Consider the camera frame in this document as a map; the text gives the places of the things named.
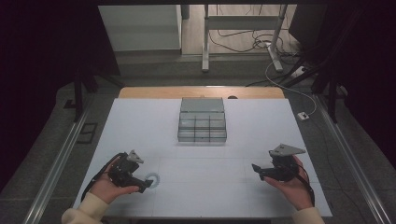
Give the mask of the person's left hand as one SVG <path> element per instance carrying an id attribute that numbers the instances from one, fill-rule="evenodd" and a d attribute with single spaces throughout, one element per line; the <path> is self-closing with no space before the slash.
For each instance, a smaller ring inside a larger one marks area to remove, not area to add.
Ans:
<path id="1" fill-rule="evenodd" d="M 99 199 L 107 204 L 111 204 L 119 196 L 125 194 L 131 194 L 139 191 L 138 186 L 129 187 L 117 187 L 114 185 L 108 176 L 108 171 L 112 168 L 113 164 L 116 163 L 120 158 L 114 159 L 105 169 L 105 171 L 98 177 L 90 189 L 90 193 L 97 196 Z"/>

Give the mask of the white metal desk frame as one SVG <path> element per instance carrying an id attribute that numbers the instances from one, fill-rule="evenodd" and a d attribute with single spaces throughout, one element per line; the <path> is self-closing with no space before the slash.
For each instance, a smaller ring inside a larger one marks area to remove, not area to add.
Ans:
<path id="1" fill-rule="evenodd" d="M 276 42 L 286 17 L 287 5 L 280 6 L 277 16 L 259 15 L 209 15 L 209 5 L 204 5 L 204 43 L 202 50 L 202 71 L 209 71 L 209 32 L 211 30 L 273 30 L 273 37 L 266 49 L 271 57 L 273 66 L 277 72 L 282 72 L 283 67 L 276 53 Z"/>

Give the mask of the black floor plate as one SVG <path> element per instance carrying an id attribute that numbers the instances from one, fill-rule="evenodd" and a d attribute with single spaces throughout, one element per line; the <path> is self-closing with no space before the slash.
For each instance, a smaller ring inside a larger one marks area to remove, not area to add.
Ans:
<path id="1" fill-rule="evenodd" d="M 97 130 L 97 122 L 87 122 L 84 123 L 79 134 L 78 134 L 78 144 L 91 144 Z"/>

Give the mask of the black stand leg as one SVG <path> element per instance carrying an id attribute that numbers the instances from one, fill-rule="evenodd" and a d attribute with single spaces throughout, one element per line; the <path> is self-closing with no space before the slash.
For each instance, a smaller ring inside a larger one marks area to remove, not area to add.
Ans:
<path id="1" fill-rule="evenodd" d="M 327 112 L 334 123 L 337 122 L 335 116 L 335 101 L 337 87 L 337 71 L 331 63 L 321 63 L 317 66 L 318 76 L 311 86 L 313 93 L 323 93 L 328 88 Z"/>
<path id="2" fill-rule="evenodd" d="M 91 72 L 80 71 L 79 69 L 75 73 L 74 79 L 75 87 L 75 119 L 77 122 L 83 112 L 83 97 L 82 97 L 82 87 L 85 87 L 87 92 L 97 92 L 98 84 Z"/>

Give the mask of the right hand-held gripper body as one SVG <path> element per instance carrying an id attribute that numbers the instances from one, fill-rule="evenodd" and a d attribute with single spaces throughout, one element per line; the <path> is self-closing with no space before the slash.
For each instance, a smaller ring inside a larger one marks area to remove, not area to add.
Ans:
<path id="1" fill-rule="evenodd" d="M 304 149 L 285 144 L 280 144 L 275 149 L 270 150 L 269 155 L 273 159 L 272 164 L 274 167 L 261 169 L 261 180 L 264 180 L 265 177 L 270 177 L 277 181 L 292 180 L 299 173 L 294 155 L 304 153 Z"/>

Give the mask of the metal floor rail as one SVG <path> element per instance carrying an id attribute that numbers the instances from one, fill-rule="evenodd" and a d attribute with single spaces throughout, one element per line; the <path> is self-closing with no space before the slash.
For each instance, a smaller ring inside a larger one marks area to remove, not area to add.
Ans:
<path id="1" fill-rule="evenodd" d="M 313 95 L 313 99 L 317 104 L 317 110 L 322 115 L 330 133 L 332 134 L 336 145 L 343 154 L 346 164 L 352 173 L 357 185 L 362 193 L 364 200 L 367 202 L 377 224 L 396 224 L 392 221 L 385 205 L 380 200 L 374 185 L 369 181 L 367 175 L 361 169 L 357 158 L 343 135 L 338 124 L 335 123 L 327 112 L 328 107 L 325 102 L 317 95 Z"/>
<path id="2" fill-rule="evenodd" d="M 79 132 L 90 113 L 94 97 L 94 94 L 89 94 L 84 100 L 81 115 L 73 123 L 22 224 L 38 224 L 42 218 L 71 151 L 77 142 Z"/>

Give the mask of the clear plastic organizer box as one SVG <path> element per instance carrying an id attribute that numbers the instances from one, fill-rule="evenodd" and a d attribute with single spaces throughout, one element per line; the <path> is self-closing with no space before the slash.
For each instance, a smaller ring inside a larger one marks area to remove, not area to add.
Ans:
<path id="1" fill-rule="evenodd" d="M 183 98 L 177 139 L 185 143 L 225 143 L 227 127 L 222 98 Z"/>

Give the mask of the person's right hand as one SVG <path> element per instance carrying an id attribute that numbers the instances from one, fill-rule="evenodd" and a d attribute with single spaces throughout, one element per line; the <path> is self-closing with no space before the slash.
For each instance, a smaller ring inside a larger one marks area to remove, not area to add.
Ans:
<path id="1" fill-rule="evenodd" d="M 302 182 L 297 177 L 294 177 L 288 182 L 279 182 L 271 177 L 265 177 L 264 181 L 272 187 L 280 190 L 285 198 L 295 207 L 297 211 L 313 207 L 311 194 L 304 183 L 308 183 L 308 176 L 304 171 L 303 163 L 296 157 L 293 157 L 298 164 L 298 176 L 304 180 Z"/>

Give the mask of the dark curtain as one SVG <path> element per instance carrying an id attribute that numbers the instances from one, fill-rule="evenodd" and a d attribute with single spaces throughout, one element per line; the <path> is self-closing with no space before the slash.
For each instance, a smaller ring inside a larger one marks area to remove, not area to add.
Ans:
<path id="1" fill-rule="evenodd" d="M 77 77 L 120 73 L 99 0 L 0 0 L 0 191 Z"/>
<path id="2" fill-rule="evenodd" d="M 347 92 L 345 104 L 396 168 L 396 0 L 358 0 L 363 12 L 336 56 L 337 83 Z M 347 5 L 299 5 L 291 35 L 319 63 L 330 54 L 337 26 L 351 14 Z"/>

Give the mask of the white board table cover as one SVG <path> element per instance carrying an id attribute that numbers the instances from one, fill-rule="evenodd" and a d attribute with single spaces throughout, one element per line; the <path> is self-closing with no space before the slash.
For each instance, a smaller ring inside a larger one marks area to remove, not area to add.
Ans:
<path id="1" fill-rule="evenodd" d="M 271 166 L 270 150 L 281 144 L 303 148 L 304 140 L 286 99 L 224 100 L 227 140 L 181 143 L 177 139 L 178 99 L 117 99 L 109 112 L 85 178 L 117 153 L 135 151 L 159 185 L 120 196 L 110 217 L 272 218 L 295 209 L 282 193 L 252 169 Z"/>

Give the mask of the white power strip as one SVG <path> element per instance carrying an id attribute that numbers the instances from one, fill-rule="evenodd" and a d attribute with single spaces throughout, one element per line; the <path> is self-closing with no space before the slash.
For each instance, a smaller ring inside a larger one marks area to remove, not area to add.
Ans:
<path id="1" fill-rule="evenodd" d="M 294 71 L 291 76 L 293 78 L 296 78 L 300 75 L 302 75 L 305 71 L 307 70 L 307 68 L 305 66 L 300 66 L 296 71 Z"/>

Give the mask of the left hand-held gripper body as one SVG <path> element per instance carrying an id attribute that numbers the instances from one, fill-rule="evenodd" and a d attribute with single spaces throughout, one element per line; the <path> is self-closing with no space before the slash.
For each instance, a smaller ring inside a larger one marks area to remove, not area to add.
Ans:
<path id="1" fill-rule="evenodd" d="M 139 168 L 139 164 L 144 162 L 135 151 L 119 153 L 115 158 L 117 160 L 107 173 L 112 183 L 121 188 L 137 186 L 144 189 L 146 182 L 133 176 L 134 171 Z"/>

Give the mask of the white cabinet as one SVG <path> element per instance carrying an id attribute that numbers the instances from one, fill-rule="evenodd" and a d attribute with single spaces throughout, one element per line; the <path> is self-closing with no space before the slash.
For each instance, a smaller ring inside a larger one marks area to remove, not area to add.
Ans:
<path id="1" fill-rule="evenodd" d="M 180 5 L 99 6 L 114 51 L 180 50 Z"/>

